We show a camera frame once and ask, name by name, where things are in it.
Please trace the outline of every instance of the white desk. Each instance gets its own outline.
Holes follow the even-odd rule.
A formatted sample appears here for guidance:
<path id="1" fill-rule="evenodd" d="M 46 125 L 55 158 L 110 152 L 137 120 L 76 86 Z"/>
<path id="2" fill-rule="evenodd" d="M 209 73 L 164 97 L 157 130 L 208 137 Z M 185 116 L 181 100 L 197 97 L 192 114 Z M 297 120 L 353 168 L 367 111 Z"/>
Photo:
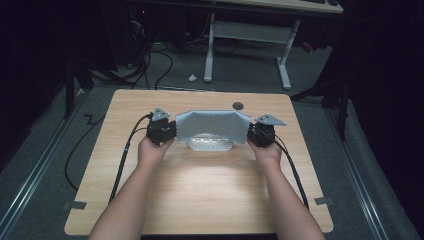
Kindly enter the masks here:
<path id="1" fill-rule="evenodd" d="M 216 0 L 217 2 L 258 5 L 262 7 L 275 7 L 284 9 L 293 9 L 297 11 L 313 11 L 323 13 L 342 13 L 343 9 L 340 5 L 332 6 L 327 2 L 325 4 L 311 3 L 300 0 Z M 284 44 L 282 54 L 277 58 L 277 66 L 280 71 L 281 81 L 286 90 L 291 89 L 290 79 L 287 74 L 286 61 L 289 56 L 290 49 L 293 45 L 296 32 L 300 21 L 293 23 L 291 28 L 272 27 L 264 25 L 243 24 L 234 22 L 215 21 L 215 14 L 211 14 L 210 30 L 209 30 L 209 48 L 206 56 L 206 66 L 204 81 L 212 81 L 213 73 L 213 44 L 215 37 L 234 38 L 251 41 L 273 42 Z"/>

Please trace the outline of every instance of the wrist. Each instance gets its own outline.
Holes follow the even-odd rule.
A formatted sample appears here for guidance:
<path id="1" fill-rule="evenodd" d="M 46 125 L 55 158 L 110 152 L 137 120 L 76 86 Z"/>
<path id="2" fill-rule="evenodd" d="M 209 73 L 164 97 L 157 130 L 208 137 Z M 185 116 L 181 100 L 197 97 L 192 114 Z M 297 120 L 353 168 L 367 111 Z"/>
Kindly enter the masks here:
<path id="1" fill-rule="evenodd" d="M 279 164 L 266 164 L 262 166 L 262 169 L 265 174 L 281 173 L 281 166 Z"/>
<path id="2" fill-rule="evenodd" d="M 134 169 L 134 172 L 149 175 L 153 174 L 154 171 L 155 167 L 148 164 L 137 164 L 136 168 Z"/>

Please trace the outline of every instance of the metal rail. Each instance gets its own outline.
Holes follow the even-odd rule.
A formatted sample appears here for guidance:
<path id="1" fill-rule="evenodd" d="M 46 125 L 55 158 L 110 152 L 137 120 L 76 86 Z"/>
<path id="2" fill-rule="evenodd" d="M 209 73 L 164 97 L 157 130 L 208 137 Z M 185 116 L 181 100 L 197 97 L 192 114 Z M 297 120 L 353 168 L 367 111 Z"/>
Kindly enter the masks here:
<path id="1" fill-rule="evenodd" d="M 22 185 L 18 194 L 16 195 L 14 201 L 10 205 L 8 211 L 3 216 L 0 222 L 0 239 L 7 239 L 10 233 L 13 230 L 16 222 L 21 216 L 22 212 L 25 210 L 26 205 L 37 189 L 40 181 L 42 180 L 47 168 L 50 166 L 50 163 L 53 160 L 56 149 L 62 140 L 64 134 L 66 133 L 69 124 L 72 122 L 76 112 L 87 99 L 89 95 L 89 90 L 80 91 L 78 94 L 77 104 L 74 108 L 72 114 L 68 118 L 65 118 L 60 123 L 58 129 L 54 133 L 53 137 L 50 139 L 47 147 L 44 149 L 41 157 L 39 158 L 37 164 L 31 171 L 25 183 Z"/>
<path id="2" fill-rule="evenodd" d="M 327 120 L 332 125 L 331 130 L 336 137 L 337 142 L 339 143 L 340 149 L 343 152 L 348 176 L 352 181 L 352 186 L 356 192 L 359 203 L 361 204 L 362 211 L 364 212 L 365 218 L 368 221 L 371 232 L 374 235 L 374 239 L 389 239 L 386 230 L 384 229 L 384 225 L 380 220 L 377 209 L 375 208 L 374 202 L 370 197 L 364 182 L 362 181 L 358 169 L 356 168 L 355 161 L 353 160 L 349 147 L 347 146 L 346 142 L 340 138 L 340 135 L 337 131 L 336 116 L 334 115 L 333 111 L 328 108 L 324 109 L 324 113 L 327 117 Z"/>

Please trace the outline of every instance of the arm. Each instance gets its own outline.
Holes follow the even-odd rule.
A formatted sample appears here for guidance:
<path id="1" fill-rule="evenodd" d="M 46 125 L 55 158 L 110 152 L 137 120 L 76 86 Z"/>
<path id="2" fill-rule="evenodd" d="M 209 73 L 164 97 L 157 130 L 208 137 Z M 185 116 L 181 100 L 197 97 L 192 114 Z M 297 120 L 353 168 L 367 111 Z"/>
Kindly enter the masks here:
<path id="1" fill-rule="evenodd" d="M 97 220 L 89 239 L 140 239 L 150 180 L 173 142 L 174 139 L 158 147 L 146 137 L 141 140 L 137 167 Z"/>
<path id="2" fill-rule="evenodd" d="M 325 239 L 318 223 L 281 171 L 281 149 L 276 144 L 261 148 L 248 143 L 265 174 L 278 239 Z"/>

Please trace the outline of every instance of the hand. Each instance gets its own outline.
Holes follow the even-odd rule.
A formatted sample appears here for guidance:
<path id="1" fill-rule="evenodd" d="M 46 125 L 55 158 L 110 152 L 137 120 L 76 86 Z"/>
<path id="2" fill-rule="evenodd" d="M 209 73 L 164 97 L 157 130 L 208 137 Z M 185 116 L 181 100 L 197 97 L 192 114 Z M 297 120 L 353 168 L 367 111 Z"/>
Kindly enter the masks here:
<path id="1" fill-rule="evenodd" d="M 144 137 L 138 144 L 137 168 L 155 169 L 162 162 L 168 148 L 175 141 L 175 138 L 168 140 L 160 146 L 152 143 L 148 137 Z"/>
<path id="2" fill-rule="evenodd" d="M 247 139 L 247 143 L 255 153 L 256 161 L 264 169 L 280 169 L 282 150 L 277 144 L 273 143 L 270 146 L 263 148 L 257 147 L 253 142 Z"/>

